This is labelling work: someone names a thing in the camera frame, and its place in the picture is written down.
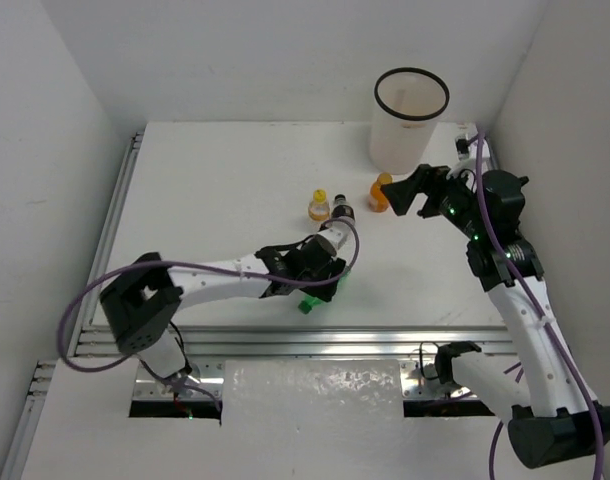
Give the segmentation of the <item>orange bottle barcode label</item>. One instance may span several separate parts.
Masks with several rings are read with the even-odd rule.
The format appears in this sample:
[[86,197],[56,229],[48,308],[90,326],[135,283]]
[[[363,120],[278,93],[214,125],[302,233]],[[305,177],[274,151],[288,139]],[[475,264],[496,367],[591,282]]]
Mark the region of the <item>orange bottle barcode label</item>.
[[368,206],[371,211],[383,213],[389,208],[389,201],[381,191],[382,187],[393,182],[393,178],[389,173],[383,172],[378,175],[372,184],[368,195]]

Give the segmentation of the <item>green plastic bottle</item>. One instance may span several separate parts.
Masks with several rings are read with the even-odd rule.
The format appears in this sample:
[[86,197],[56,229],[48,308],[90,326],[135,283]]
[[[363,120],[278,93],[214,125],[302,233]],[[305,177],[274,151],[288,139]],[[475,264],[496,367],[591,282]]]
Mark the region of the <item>green plastic bottle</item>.
[[[349,273],[345,274],[339,281],[337,284],[337,290],[341,289],[341,286],[343,285],[343,283],[347,280],[349,276]],[[300,303],[298,304],[298,310],[300,313],[304,314],[304,315],[308,315],[310,314],[316,307],[323,305],[324,301],[317,298],[317,297],[313,297],[310,295],[305,294],[303,299],[300,301]]]

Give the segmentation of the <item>clear bottle yellow cap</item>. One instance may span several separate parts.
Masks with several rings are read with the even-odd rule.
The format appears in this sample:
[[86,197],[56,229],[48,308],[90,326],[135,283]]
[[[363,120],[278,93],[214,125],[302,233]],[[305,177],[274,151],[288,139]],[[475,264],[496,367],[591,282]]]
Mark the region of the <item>clear bottle yellow cap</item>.
[[327,193],[324,189],[316,189],[308,206],[308,216],[312,222],[322,223],[329,219],[331,213]]

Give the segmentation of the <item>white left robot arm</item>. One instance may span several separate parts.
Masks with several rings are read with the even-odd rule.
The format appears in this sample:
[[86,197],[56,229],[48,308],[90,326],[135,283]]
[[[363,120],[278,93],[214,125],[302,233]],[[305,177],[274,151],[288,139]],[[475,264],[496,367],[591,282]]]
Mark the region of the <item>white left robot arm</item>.
[[101,291],[99,300],[117,350],[136,356],[168,379],[189,369],[180,343],[168,332],[175,314],[192,306],[233,299],[288,296],[301,290],[329,302],[346,268],[339,251],[347,236],[324,229],[287,252],[276,247],[202,268],[142,255]]

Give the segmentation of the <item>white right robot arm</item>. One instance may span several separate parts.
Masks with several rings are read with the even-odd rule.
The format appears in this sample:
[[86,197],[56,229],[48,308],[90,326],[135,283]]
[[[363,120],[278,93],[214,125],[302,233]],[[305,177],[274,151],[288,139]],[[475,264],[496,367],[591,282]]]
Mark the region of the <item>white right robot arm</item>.
[[544,271],[533,246],[519,232],[527,182],[504,170],[482,175],[499,249],[486,232],[475,191],[447,166],[422,164],[407,179],[381,191],[398,216],[408,212],[417,195],[426,195],[419,216],[441,215],[467,237],[468,264],[506,325],[525,382],[518,384],[494,371],[472,341],[439,347],[434,360],[437,380],[477,395],[506,426],[521,463],[535,469],[595,454],[596,426],[603,440],[610,441],[610,406],[601,405],[586,383],[576,381],[580,375],[569,350],[558,350],[548,334],[559,327]]

